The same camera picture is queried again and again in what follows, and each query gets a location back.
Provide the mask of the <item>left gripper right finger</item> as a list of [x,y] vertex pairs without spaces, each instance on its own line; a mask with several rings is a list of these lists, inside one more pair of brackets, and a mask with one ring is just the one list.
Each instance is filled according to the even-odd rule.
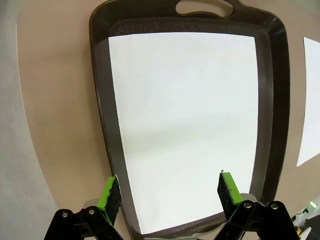
[[226,223],[216,240],[241,240],[246,232],[255,232],[260,240],[298,240],[291,217],[280,201],[267,205],[244,200],[230,172],[221,172],[217,193]]

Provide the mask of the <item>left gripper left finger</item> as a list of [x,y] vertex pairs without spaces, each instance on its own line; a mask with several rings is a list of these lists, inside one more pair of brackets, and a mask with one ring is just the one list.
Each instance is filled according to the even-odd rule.
[[121,240],[114,224],[122,203],[119,181],[108,178],[96,205],[74,213],[59,209],[53,216],[45,235],[46,240]]

